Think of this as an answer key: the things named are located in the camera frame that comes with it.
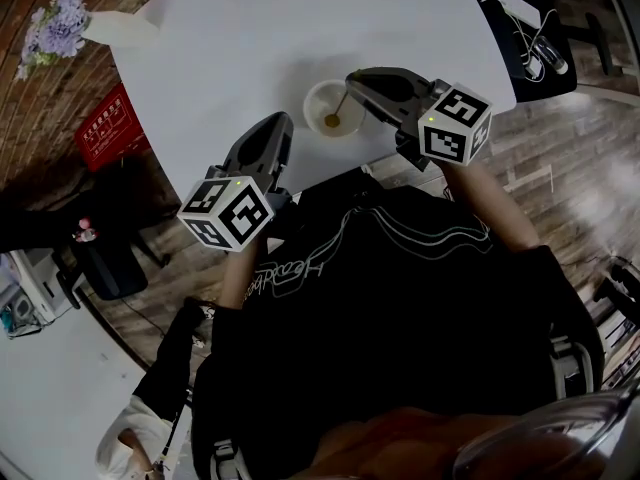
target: floor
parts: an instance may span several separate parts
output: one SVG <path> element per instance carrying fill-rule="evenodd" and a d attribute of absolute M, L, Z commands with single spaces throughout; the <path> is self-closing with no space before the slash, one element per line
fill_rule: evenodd
<path fill-rule="evenodd" d="M 559 0 L 565 24 L 584 26 L 597 14 L 612 51 L 630 65 L 629 51 L 607 0 Z M 607 80 L 595 48 L 572 42 L 579 81 L 637 92 L 631 78 Z M 556 254 L 566 276 L 589 301 L 613 255 L 640 259 L 640 109 L 579 94 L 519 104 L 495 116 L 482 161 L 531 218 Z M 413 185 L 440 195 L 444 180 L 431 166 L 424 173 L 398 156 L 371 166 L 385 186 Z M 143 232 L 152 247 L 172 255 L 160 270 L 141 257 L 149 288 L 123 301 L 92 301 L 122 337 L 149 363 L 183 298 L 215 299 L 224 255 L 199 245 L 177 221 Z M 604 305 L 587 302 L 594 315 Z M 206 324 L 201 332 L 206 335 Z M 207 351 L 194 348 L 195 372 Z"/>

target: white table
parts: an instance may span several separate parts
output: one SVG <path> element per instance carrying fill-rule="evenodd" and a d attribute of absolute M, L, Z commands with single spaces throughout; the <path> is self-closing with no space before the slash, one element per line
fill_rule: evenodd
<path fill-rule="evenodd" d="M 476 0 L 151 0 L 151 45 L 114 49 L 133 107 L 184 198 L 253 124 L 294 120 L 281 186 L 295 193 L 395 151 L 395 130 L 367 116 L 357 135 L 328 140 L 302 116 L 318 81 L 358 68 L 399 66 L 460 82 L 515 106 L 506 67 Z"/>

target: red box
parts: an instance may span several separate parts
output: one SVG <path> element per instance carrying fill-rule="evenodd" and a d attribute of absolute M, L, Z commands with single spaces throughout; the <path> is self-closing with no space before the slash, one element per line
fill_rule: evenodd
<path fill-rule="evenodd" d="M 122 83 L 82 123 L 74 139 L 90 171 L 151 147 Z"/>

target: glass lens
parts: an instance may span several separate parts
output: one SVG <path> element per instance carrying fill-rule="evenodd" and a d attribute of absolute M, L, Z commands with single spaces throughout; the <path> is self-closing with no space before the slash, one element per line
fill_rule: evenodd
<path fill-rule="evenodd" d="M 481 436 L 460 451 L 453 478 L 595 480 L 607 462 L 598 446 L 626 413 L 636 387 L 562 400 Z"/>

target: brick wall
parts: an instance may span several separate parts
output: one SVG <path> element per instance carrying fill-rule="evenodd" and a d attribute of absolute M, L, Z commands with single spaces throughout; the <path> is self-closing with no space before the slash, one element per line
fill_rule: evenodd
<path fill-rule="evenodd" d="M 134 12 L 148 0 L 85 0 L 90 10 Z M 88 42 L 15 81 L 31 14 L 49 0 L 0 0 L 0 204 L 39 206 L 73 186 L 83 163 L 73 134 L 119 82 L 108 47 Z"/>

